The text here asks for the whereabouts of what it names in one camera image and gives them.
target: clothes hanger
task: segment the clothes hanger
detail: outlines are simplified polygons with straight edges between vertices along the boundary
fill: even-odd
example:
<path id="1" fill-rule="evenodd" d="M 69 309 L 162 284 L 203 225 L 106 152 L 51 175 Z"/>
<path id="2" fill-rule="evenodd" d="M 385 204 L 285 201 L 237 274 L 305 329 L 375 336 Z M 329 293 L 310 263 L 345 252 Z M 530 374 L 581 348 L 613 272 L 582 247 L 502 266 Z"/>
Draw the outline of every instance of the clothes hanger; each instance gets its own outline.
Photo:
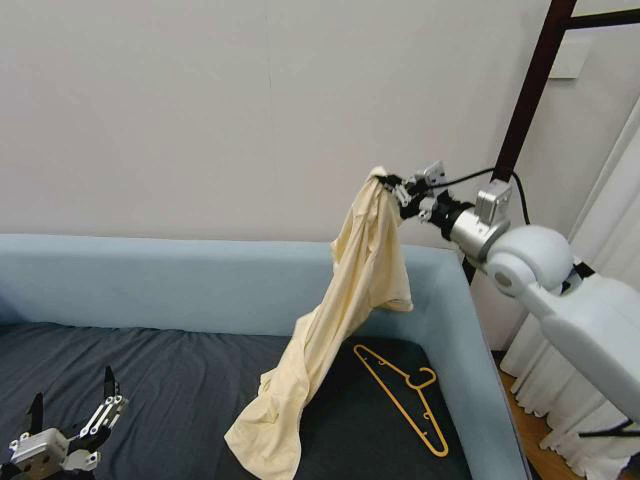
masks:
<path id="1" fill-rule="evenodd" d="M 422 442 L 431 451 L 431 453 L 433 453 L 436 457 L 440 457 L 440 458 L 446 457 L 447 454 L 449 453 L 449 446 L 447 445 L 447 442 L 444 439 L 444 435 L 442 434 L 442 431 L 440 430 L 440 426 L 438 425 L 438 422 L 436 421 L 435 417 L 433 416 L 433 413 L 431 412 L 431 408 L 429 407 L 429 404 L 427 403 L 427 400 L 425 399 L 425 396 L 424 396 L 424 394 L 422 392 L 423 389 L 425 389 L 426 387 L 428 387 L 429 385 L 431 385 L 432 383 L 434 383 L 436 381 L 436 373 L 433 370 L 431 370 L 430 368 L 421 367 L 420 368 L 420 372 L 429 373 L 431 375 L 431 378 L 429 378 L 427 381 L 425 381 L 425 382 L 423 382 L 423 383 L 421 383 L 419 385 L 415 385 L 415 384 L 413 384 L 413 382 L 411 382 L 411 378 L 410 378 L 409 374 L 403 372 L 398 367 L 396 367 L 393 363 L 391 363 L 388 360 L 384 359 L 382 356 L 378 355 L 376 352 L 374 352 L 370 348 L 366 347 L 365 345 L 362 345 L 362 344 L 355 345 L 353 347 L 353 352 L 360 359 L 360 361 L 367 368 L 367 370 L 369 370 L 369 373 L 371 373 L 371 375 L 373 375 L 373 378 L 376 379 L 376 381 L 378 382 L 378 385 L 380 385 L 380 387 L 384 390 L 384 392 L 393 401 L 393 403 L 395 404 L 396 408 L 398 410 L 400 410 L 400 413 L 402 413 L 402 415 L 407 420 L 407 422 L 409 422 L 409 425 L 411 425 L 411 428 L 413 428 L 413 430 L 418 434 L 418 437 L 420 437 L 420 440 L 422 440 Z M 416 425 L 416 422 L 414 422 L 414 420 L 411 418 L 411 416 L 407 413 L 407 411 L 402 406 L 400 401 L 391 392 L 391 390 L 389 390 L 389 388 L 385 385 L 385 383 L 378 376 L 378 374 L 374 371 L 374 369 L 371 368 L 371 365 L 369 365 L 367 363 L 367 360 L 369 359 L 369 356 L 375 358 L 376 360 L 378 360 L 378 365 L 389 367 L 395 373 L 397 373 L 398 375 L 403 377 L 404 378 L 404 382 L 407 384 L 407 386 L 409 388 L 411 388 L 412 390 L 414 390 L 418 394 L 418 396 L 420 397 L 420 401 L 422 402 L 422 405 L 424 406 L 424 413 L 422 414 L 422 417 L 426 421 L 430 422 L 431 425 L 433 426 L 433 428 L 435 429 L 436 434 L 438 436 L 438 439 L 440 440 L 440 443 L 442 445 L 441 449 L 437 449 L 436 447 L 433 446 L 433 444 L 427 439 L 427 432 L 424 432 L 420 427 L 418 427 L 418 425 Z"/>

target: bed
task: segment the bed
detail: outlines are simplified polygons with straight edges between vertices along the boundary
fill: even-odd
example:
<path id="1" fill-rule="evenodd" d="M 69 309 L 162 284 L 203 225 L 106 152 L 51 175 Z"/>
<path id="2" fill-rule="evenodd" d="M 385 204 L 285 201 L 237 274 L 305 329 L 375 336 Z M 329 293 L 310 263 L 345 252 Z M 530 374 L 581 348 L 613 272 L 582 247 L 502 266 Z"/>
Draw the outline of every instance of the bed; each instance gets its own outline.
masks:
<path id="1" fill-rule="evenodd" d="M 456 255 L 405 256 L 415 309 L 376 310 L 344 343 L 303 414 L 296 478 L 530 478 Z M 38 391 L 46 426 L 91 415 L 111 365 L 130 404 L 98 480 L 253 478 L 222 436 L 330 275 L 319 243 L 0 235 L 0 441 Z M 437 372 L 426 392 L 447 457 L 427 452 L 357 343 Z"/>

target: wooden floor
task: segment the wooden floor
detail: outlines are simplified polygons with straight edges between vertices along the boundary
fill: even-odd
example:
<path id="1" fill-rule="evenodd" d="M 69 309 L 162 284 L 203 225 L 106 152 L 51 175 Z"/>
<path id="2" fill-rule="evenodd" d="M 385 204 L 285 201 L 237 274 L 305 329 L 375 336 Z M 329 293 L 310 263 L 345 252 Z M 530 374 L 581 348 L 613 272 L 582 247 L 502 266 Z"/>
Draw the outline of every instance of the wooden floor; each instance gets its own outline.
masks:
<path id="1" fill-rule="evenodd" d="M 567 467 L 560 455 L 551 450 L 541 450 L 540 447 L 538 447 L 540 440 L 550 432 L 547 422 L 545 422 L 543 418 L 538 418 L 535 415 L 527 415 L 524 413 L 524 410 L 517 405 L 513 394 L 509 391 L 515 378 L 502 371 L 500 371 L 500 378 L 507 392 L 509 406 L 513 412 L 513 418 L 520 433 L 520 439 L 524 445 L 527 457 L 542 477 L 542 480 L 584 480 L 584 477 L 579 477 Z M 623 473 L 620 476 L 620 480 L 637 479 L 629 473 Z"/>

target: dark blue bed sheet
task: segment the dark blue bed sheet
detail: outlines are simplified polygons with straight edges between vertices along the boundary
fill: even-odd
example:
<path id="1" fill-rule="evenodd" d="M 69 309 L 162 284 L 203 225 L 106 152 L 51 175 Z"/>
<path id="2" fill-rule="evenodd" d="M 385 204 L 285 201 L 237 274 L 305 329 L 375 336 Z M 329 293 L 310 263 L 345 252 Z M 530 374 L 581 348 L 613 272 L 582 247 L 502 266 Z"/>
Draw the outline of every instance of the dark blue bed sheet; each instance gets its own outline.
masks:
<path id="1" fill-rule="evenodd" d="M 89 417 L 102 401 L 104 367 L 111 365 L 130 404 L 101 448 L 97 480 L 254 478 L 223 435 L 287 341 L 140 328 L 0 326 L 0 442 L 8 445 L 18 436 L 38 391 L 45 398 L 45 428 Z M 356 342 L 406 372 L 428 366 L 422 349 L 411 342 L 347 340 L 304 411 L 296 478 L 471 478 L 437 383 L 428 387 L 428 401 L 449 443 L 450 453 L 442 459 L 426 450 L 356 358 Z M 417 395 L 392 377 L 385 382 L 420 418 Z M 428 437 L 434 438 L 432 431 Z M 7 461 L 8 454 L 5 449 L 0 460 Z"/>

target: cream t-shirt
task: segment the cream t-shirt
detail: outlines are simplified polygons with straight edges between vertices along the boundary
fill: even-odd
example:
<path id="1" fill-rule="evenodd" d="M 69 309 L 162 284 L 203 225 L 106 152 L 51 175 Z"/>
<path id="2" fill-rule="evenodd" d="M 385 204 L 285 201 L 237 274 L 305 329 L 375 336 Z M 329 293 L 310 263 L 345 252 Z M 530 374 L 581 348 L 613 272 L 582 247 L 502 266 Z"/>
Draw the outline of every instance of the cream t-shirt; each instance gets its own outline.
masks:
<path id="1" fill-rule="evenodd" d="M 300 418 L 322 384 L 342 341 L 375 307 L 413 308 L 397 230 L 394 197 L 374 168 L 331 244 L 333 278 L 322 303 L 300 317 L 278 366 L 260 377 L 258 396 L 225 440 L 240 463 L 263 480 L 289 480 L 301 456 Z"/>

